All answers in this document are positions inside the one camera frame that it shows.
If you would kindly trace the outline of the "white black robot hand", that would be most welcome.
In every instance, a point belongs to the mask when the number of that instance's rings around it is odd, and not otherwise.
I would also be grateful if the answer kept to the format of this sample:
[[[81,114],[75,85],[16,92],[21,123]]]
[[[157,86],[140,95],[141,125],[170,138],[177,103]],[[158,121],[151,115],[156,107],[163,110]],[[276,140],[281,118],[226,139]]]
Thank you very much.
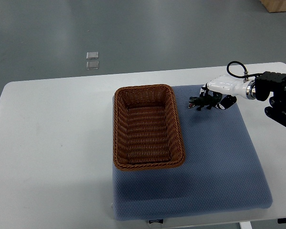
[[[225,95],[225,97],[222,98],[221,101],[216,102],[213,107],[226,110],[236,103],[237,96],[254,100],[255,81],[250,80],[248,77],[236,78],[224,74],[203,85],[200,90],[200,97],[206,96],[209,92],[212,92],[212,95]]]

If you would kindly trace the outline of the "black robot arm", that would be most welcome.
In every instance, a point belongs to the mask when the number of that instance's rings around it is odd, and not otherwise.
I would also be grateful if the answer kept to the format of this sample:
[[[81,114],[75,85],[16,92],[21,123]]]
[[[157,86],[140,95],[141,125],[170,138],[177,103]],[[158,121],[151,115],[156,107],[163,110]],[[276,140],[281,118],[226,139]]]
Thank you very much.
[[[286,127],[286,73],[264,72],[256,76],[255,98],[268,99],[266,116]]]

